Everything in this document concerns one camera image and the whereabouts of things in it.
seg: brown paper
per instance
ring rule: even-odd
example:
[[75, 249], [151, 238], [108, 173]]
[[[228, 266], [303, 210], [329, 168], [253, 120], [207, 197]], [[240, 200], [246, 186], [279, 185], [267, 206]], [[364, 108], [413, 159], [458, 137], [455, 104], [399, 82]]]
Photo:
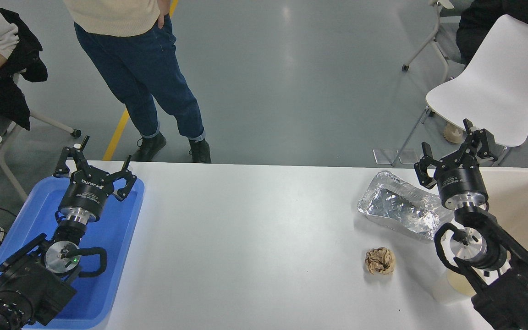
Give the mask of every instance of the brown paper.
[[366, 252], [366, 259], [364, 261], [368, 271], [373, 274], [392, 274], [394, 272], [394, 264], [396, 259], [394, 253], [385, 247], [373, 248]]

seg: yellow floor line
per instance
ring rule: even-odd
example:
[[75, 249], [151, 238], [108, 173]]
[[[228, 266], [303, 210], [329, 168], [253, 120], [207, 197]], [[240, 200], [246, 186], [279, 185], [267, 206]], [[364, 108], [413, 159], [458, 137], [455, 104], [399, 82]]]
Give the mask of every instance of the yellow floor line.
[[[172, 17], [172, 14], [174, 14], [174, 9], [176, 9], [177, 4], [178, 4], [178, 0], [172, 0], [172, 2], [170, 3], [170, 16], [171, 17]], [[103, 160], [111, 160], [111, 158], [113, 157], [113, 153], [115, 152], [117, 148], [117, 144], [119, 143], [121, 135], [123, 134], [123, 130], [126, 128], [126, 124], [129, 119], [130, 119], [130, 115], [127, 113], [127, 109], [126, 109], [123, 111], [123, 114], [121, 115], [121, 119], [119, 120], [119, 123], [117, 124], [117, 127], [115, 128], [115, 132], [113, 132], [111, 141], [109, 141], [107, 150], [105, 150], [105, 155], [103, 155]]]

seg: gray floor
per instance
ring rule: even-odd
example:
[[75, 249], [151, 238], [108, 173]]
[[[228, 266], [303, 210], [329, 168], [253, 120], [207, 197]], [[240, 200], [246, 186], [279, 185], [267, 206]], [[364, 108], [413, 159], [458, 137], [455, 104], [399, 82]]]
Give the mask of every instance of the gray floor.
[[[85, 155], [102, 159], [124, 106], [78, 45], [63, 3], [0, 5], [19, 12], [44, 46], [50, 79], [21, 83], [29, 105], [90, 135]], [[442, 73], [430, 48], [409, 72], [400, 70], [431, 31], [431, 10], [407, 0], [180, 0], [172, 19], [178, 59], [199, 100], [213, 161], [379, 167], [373, 148], [402, 144]], [[190, 162], [174, 119], [159, 117], [168, 145], [155, 160]], [[52, 174], [61, 148], [75, 142], [36, 120], [32, 126], [7, 157], [28, 191]], [[424, 140], [435, 156], [451, 152], [456, 146], [442, 138], [443, 126], [429, 119], [409, 147], [419, 151]], [[138, 138], [128, 123], [113, 160], [134, 152]], [[528, 167], [528, 140], [504, 165]], [[0, 206], [17, 212], [21, 205], [0, 171]], [[6, 227], [10, 218], [0, 213]]]

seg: blue plastic tray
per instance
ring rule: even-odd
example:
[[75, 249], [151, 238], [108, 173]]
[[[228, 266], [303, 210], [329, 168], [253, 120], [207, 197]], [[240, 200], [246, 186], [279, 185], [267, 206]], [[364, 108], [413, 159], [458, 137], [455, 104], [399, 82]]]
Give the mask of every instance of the blue plastic tray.
[[[42, 232], [47, 239], [52, 238], [57, 226], [54, 215], [68, 185], [68, 178], [48, 177], [34, 186], [0, 247], [0, 264]], [[123, 180], [115, 183], [116, 189], [122, 186]], [[77, 294], [48, 326], [36, 323], [24, 328], [89, 329], [105, 319], [116, 296], [143, 197], [140, 179], [124, 201], [109, 197], [99, 221], [87, 225], [79, 245], [105, 248], [107, 270], [94, 278], [77, 278], [72, 283]], [[83, 271], [93, 271], [99, 267], [99, 258], [82, 257], [80, 264]]]

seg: blue jeans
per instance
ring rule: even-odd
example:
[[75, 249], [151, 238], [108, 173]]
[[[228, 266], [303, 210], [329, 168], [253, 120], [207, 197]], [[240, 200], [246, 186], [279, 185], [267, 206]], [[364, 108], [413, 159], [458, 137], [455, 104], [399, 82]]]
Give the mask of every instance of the blue jeans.
[[176, 118], [180, 135], [201, 141], [205, 129], [199, 105], [178, 67], [170, 17], [164, 21], [163, 29], [155, 24], [138, 36], [97, 35], [77, 23], [75, 31], [82, 49], [113, 95], [126, 105], [143, 138], [160, 132], [154, 96], [160, 107]]

